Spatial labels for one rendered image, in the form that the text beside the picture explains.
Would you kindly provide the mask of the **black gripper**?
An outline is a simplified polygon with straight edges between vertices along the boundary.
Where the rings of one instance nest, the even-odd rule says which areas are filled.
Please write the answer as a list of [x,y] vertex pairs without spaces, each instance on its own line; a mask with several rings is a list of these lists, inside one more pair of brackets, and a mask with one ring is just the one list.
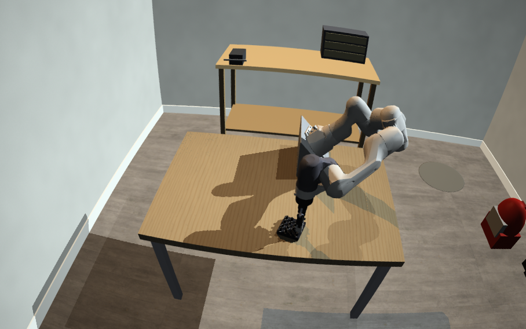
[[306,219],[304,218],[306,210],[308,206],[313,203],[313,198],[310,200],[303,200],[296,196],[295,201],[298,203],[298,214],[297,214],[297,220],[296,220],[297,226],[296,226],[295,231],[301,233],[302,227],[304,224],[304,220]]

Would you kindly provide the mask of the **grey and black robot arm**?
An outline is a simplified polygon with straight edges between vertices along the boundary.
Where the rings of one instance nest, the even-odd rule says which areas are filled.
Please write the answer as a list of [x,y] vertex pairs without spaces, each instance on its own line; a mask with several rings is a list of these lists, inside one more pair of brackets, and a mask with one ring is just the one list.
[[[333,158],[325,158],[324,155],[351,135],[352,125],[355,123],[369,137],[363,148],[365,160],[358,168],[344,174]],[[327,126],[309,125],[305,131],[308,143],[316,155],[305,155],[301,159],[294,196],[309,200],[324,191],[332,198],[345,196],[378,170],[382,160],[388,155],[408,147],[405,123],[404,114],[395,105],[384,109],[376,108],[371,112],[360,97],[351,97],[346,102],[344,114],[338,120]]]

